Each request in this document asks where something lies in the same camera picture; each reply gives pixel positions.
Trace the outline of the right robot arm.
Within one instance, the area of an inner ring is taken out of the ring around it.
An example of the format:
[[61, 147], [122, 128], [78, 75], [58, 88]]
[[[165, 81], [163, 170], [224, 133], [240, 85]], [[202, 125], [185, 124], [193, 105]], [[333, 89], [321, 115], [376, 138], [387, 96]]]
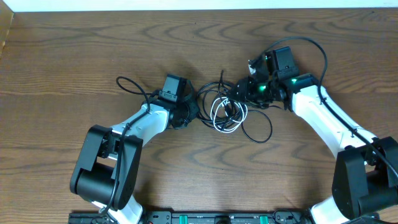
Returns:
[[266, 109], [275, 101], [306, 121], [336, 159], [332, 195], [310, 209], [313, 223], [348, 223], [397, 205], [397, 141], [378, 138], [351, 119], [320, 80], [301, 74], [290, 47], [248, 62], [250, 76], [228, 98]]

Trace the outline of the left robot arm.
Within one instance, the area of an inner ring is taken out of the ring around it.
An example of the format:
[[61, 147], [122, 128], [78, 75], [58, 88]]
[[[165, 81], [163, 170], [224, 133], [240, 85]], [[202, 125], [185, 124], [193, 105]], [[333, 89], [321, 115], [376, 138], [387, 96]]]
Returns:
[[144, 208], [133, 196], [142, 148], [171, 127], [182, 129], [199, 107], [190, 80], [167, 75], [163, 89], [147, 94], [140, 110], [109, 128], [94, 125], [85, 137], [70, 180], [70, 191], [99, 207], [71, 213], [69, 223], [140, 223]]

